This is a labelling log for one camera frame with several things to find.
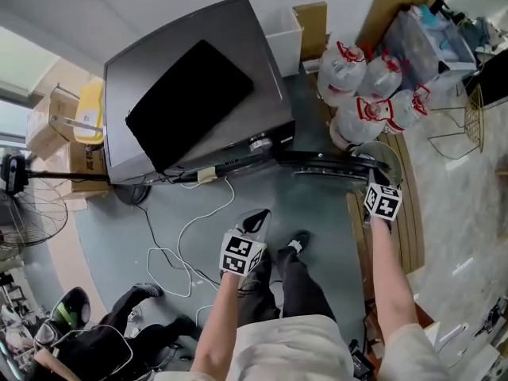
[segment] leg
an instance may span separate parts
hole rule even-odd
[[[94,327],[59,349],[58,359],[83,381],[104,379],[130,357],[125,339],[109,327]]]
[[[238,327],[278,319],[280,310],[270,291],[271,258],[268,252],[245,279],[244,296],[238,299]]]
[[[276,263],[284,289],[283,317],[321,314],[335,321],[323,290],[310,278],[307,266],[298,258],[309,238],[309,232],[298,232],[291,243],[277,253]],[[294,241],[298,242],[296,247],[292,245]]]
[[[156,364],[159,353],[170,347],[180,336],[194,337],[199,329],[187,316],[179,316],[167,326],[150,325],[145,327],[134,338],[129,339],[129,346],[136,358],[134,363]]]
[[[113,326],[121,334],[125,332],[129,314],[134,306],[145,299],[162,296],[162,290],[152,284],[136,284],[116,301],[113,309],[99,322],[99,325]]]

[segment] white box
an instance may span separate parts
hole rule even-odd
[[[302,27],[291,7],[277,10],[262,25],[282,77],[296,75],[302,50]]]

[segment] bucket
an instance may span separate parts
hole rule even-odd
[[[397,153],[389,145],[380,141],[369,141],[355,147],[352,155],[367,156],[367,158],[384,162],[390,167],[390,171],[386,175],[390,178],[391,184],[398,187],[402,183],[402,163]]]

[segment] chair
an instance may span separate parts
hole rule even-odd
[[[439,136],[427,137],[429,143],[433,146],[433,148],[439,153],[439,155],[444,158],[448,158],[449,160],[459,160],[460,158],[466,156],[470,152],[475,151],[479,148],[479,151],[483,151],[483,139],[485,133],[485,124],[483,121],[483,114],[485,109],[483,107],[483,96],[482,96],[482,88],[478,84],[475,89],[471,92],[468,97],[468,103],[465,107],[448,107],[439,110],[452,110],[452,109],[464,109],[464,124],[460,125],[457,121],[450,116],[449,114],[444,114],[446,117],[452,119],[452,121],[456,124],[457,127],[463,129],[463,131],[459,133],[450,133],[450,134],[441,134]],[[465,152],[459,157],[447,156],[441,150],[439,150],[436,145],[433,143],[433,139],[442,138],[442,137],[451,137],[451,136],[459,136],[465,134],[469,140],[471,140],[476,146],[469,151]]]

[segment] hand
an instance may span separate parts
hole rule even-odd
[[[233,274],[232,272],[223,271],[222,272],[222,280],[221,284],[227,284],[230,286],[236,286],[238,288],[238,284],[240,283],[241,276],[238,274]]]
[[[371,216],[370,217],[370,224],[373,232],[377,232],[379,230],[385,230],[388,229],[388,231],[391,233],[391,222],[388,220],[383,220],[380,217],[377,216]]]

